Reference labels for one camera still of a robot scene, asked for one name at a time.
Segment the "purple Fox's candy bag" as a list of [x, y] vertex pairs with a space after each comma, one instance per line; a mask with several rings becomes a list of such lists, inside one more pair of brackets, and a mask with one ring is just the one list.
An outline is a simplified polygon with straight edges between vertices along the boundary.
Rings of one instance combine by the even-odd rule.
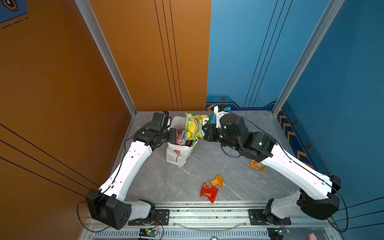
[[186, 147], [192, 147], [195, 145], [195, 143], [197, 142], [198, 140], [186, 140], [185, 141], [185, 146]]

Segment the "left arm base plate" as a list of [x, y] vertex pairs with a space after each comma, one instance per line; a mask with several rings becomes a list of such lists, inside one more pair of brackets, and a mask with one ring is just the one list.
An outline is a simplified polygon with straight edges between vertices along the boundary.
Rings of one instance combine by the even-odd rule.
[[136, 219], [128, 222], [129, 226], [155, 226], [161, 224], [167, 226], [170, 219], [169, 209], [156, 209], [149, 213], [149, 216], [145, 219]]

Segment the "white floral paper bag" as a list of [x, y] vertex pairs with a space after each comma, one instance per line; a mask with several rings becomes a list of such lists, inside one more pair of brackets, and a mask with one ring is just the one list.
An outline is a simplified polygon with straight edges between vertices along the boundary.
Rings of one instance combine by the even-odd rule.
[[[185, 130], [185, 117], [174, 117], [172, 119], [171, 128], [176, 130]], [[197, 142], [192, 147], [178, 146], [174, 143], [168, 143], [166, 162], [183, 167], [188, 159], [191, 157], [194, 148], [197, 145]]]

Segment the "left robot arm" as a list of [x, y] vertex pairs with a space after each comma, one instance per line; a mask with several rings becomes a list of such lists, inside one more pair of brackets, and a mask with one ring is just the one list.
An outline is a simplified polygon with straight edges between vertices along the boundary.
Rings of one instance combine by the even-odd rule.
[[169, 112], [155, 112], [152, 120], [133, 136], [129, 148], [111, 176], [98, 190], [89, 190], [85, 203], [90, 216], [108, 227], [120, 230], [130, 221], [151, 224], [155, 220], [156, 205], [147, 200], [126, 202], [126, 195], [139, 169], [153, 151], [162, 144], [172, 142], [176, 130], [171, 128]]

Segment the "small orange snack packet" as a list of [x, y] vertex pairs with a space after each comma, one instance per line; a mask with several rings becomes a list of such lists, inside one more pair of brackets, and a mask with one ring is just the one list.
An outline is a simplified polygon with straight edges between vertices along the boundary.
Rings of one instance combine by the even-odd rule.
[[209, 184], [213, 187], [224, 187], [226, 185], [221, 174], [216, 175], [215, 179], [209, 180]]

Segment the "red foil snack packet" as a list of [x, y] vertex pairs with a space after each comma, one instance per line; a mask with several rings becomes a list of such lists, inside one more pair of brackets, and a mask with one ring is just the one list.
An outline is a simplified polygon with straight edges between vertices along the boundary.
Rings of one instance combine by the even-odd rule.
[[217, 189], [216, 187], [209, 186], [207, 185], [207, 183], [204, 183], [200, 191], [200, 197], [207, 197], [209, 201], [213, 204], [216, 200], [218, 192], [219, 189]]

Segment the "green Fox's tea candy bag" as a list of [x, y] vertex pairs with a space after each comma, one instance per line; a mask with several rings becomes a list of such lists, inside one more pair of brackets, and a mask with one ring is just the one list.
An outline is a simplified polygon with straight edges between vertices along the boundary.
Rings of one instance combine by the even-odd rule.
[[212, 117], [209, 115], [193, 115], [185, 113], [185, 137], [187, 141], [202, 140], [205, 136], [203, 126], [208, 125]]

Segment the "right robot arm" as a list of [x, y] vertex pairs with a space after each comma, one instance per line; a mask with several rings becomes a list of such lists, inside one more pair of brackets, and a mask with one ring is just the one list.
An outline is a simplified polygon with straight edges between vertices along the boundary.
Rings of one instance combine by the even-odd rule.
[[204, 140], [218, 142], [238, 151], [240, 156], [254, 160], [279, 172], [299, 187], [295, 193], [270, 199], [263, 212], [271, 225], [290, 222], [294, 216], [327, 220], [339, 210], [343, 201], [338, 191], [341, 179], [317, 172], [286, 151], [262, 129], [250, 132], [247, 119], [234, 113], [222, 115], [215, 124], [204, 121]]

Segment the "orange Fox's fruits candy bag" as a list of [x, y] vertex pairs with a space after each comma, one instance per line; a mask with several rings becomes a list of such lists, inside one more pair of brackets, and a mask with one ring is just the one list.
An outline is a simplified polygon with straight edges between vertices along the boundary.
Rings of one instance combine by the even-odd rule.
[[186, 145], [185, 130], [176, 130], [176, 138], [174, 144], [178, 146]]

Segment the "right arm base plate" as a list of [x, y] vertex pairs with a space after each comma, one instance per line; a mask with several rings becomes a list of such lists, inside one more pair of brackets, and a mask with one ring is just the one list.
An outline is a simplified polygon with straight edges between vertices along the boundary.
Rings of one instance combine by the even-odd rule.
[[285, 225], [289, 226], [292, 224], [291, 219], [286, 217], [279, 219], [273, 214], [265, 214], [262, 209], [249, 209], [249, 220], [252, 226], [266, 226], [266, 225]]

